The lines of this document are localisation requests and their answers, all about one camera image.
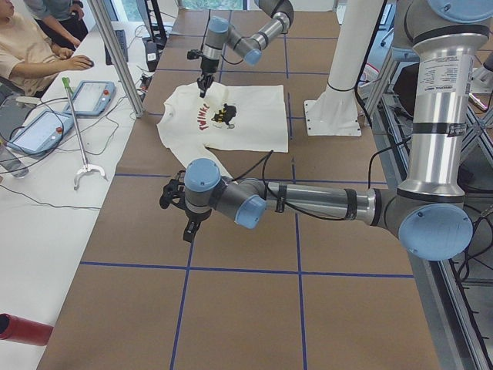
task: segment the robotic arm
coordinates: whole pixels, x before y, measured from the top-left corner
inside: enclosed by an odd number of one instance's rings
[[[462,252],[472,224],[457,185],[475,52],[489,36],[490,0],[400,0],[394,45],[420,56],[420,71],[407,179],[396,190],[329,189],[221,177],[201,159],[165,188],[161,207],[173,204],[189,217],[184,239],[192,241],[212,209],[248,228],[263,212],[316,214],[362,220],[397,237],[411,253],[439,261]]]
[[[226,19],[214,16],[207,28],[203,50],[188,52],[188,59],[202,58],[202,75],[197,80],[201,98],[206,96],[214,82],[214,73],[217,72],[225,44],[246,63],[255,66],[262,57],[262,50],[278,35],[287,33],[293,24],[294,11],[289,0],[255,0],[255,4],[272,18],[257,33],[243,37]]]

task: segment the beige shirt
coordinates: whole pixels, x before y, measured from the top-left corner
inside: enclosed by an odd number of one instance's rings
[[[53,54],[51,44],[51,39],[36,23],[14,13],[8,24],[0,25],[0,76],[23,89],[27,96],[44,90],[56,75],[40,79],[9,77],[14,66],[20,62],[49,63],[57,60],[59,57]]]

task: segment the label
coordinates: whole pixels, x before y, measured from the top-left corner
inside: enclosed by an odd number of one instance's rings
[[[472,66],[471,55],[450,55],[422,62],[419,66],[417,96],[437,93],[469,96]]]

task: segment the person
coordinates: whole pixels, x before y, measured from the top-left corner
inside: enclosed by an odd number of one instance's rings
[[[57,45],[75,50],[88,31],[78,0],[24,0],[39,27]]]
[[[91,68],[91,59],[72,56],[71,49],[51,41],[34,22],[15,12],[10,0],[0,0],[0,76],[40,96],[59,72]]]

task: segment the white cloth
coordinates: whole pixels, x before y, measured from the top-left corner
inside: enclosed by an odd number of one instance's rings
[[[218,122],[224,104],[236,108],[229,125]],[[215,82],[203,99],[193,83],[177,87],[164,106],[166,111],[157,125],[159,137],[184,167],[197,158],[209,158],[222,175],[230,176],[207,148],[287,152],[282,86],[224,86]]]

